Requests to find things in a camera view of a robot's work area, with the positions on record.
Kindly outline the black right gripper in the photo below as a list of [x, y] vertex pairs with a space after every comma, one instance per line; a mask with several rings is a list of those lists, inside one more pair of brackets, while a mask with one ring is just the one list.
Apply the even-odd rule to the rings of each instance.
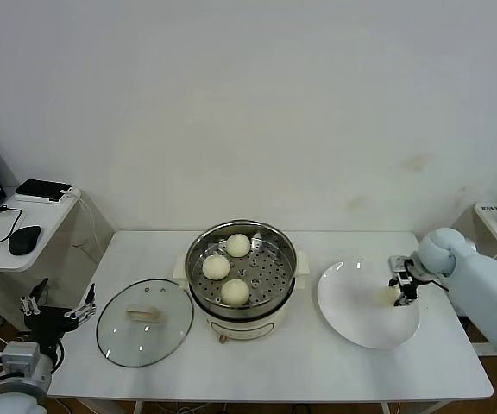
[[412, 274], [407, 270], [399, 270], [398, 277], [392, 277], [388, 281], [389, 287], [399, 287], [400, 294], [395, 299], [393, 306], [409, 306], [418, 299], [419, 281], [413, 278]]

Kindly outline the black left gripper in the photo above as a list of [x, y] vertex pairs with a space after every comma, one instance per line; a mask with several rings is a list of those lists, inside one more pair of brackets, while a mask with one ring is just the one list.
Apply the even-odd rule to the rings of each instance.
[[35, 285], [27, 296], [20, 298], [24, 323], [28, 328], [27, 338], [44, 346], [56, 346], [66, 333], [73, 332], [79, 322], [89, 319], [96, 311], [95, 284], [91, 284], [85, 299], [70, 310], [54, 306], [41, 306], [38, 301], [47, 291], [49, 278]]

